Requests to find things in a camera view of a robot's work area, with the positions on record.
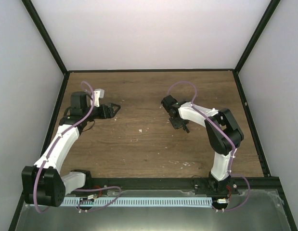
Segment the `black remote control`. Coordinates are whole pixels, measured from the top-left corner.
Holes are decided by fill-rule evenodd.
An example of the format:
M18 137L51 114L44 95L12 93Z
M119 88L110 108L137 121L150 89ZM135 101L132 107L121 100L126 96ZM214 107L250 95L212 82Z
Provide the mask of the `black remote control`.
M187 125L185 123L183 123L183 126L182 126L183 130L186 131L187 133L189 133L189 129L187 128Z

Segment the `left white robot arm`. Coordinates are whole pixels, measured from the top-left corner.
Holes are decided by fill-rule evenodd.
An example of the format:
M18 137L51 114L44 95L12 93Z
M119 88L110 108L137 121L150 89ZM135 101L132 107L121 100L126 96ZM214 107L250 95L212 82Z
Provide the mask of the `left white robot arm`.
M111 119L121 106L115 103L101 104L103 89L91 93L76 91L71 94L70 106L60 119L58 130L49 147L33 166L22 170L24 201L35 207L59 207L71 192L89 194L93 189L88 170L73 170L65 176L60 172L67 154L83 133L89 122L96 119Z

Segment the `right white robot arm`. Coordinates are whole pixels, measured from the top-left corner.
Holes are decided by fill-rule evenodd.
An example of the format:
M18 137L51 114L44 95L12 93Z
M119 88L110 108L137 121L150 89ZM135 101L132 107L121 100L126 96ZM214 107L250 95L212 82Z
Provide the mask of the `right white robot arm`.
M235 153L244 140L244 134L232 112L227 108L208 109L193 102L179 102L171 95L164 97L161 105L168 113L174 129L182 128L188 133L189 122L206 128L209 143L214 151L213 166L207 180L208 187L212 193L221 193L230 180Z

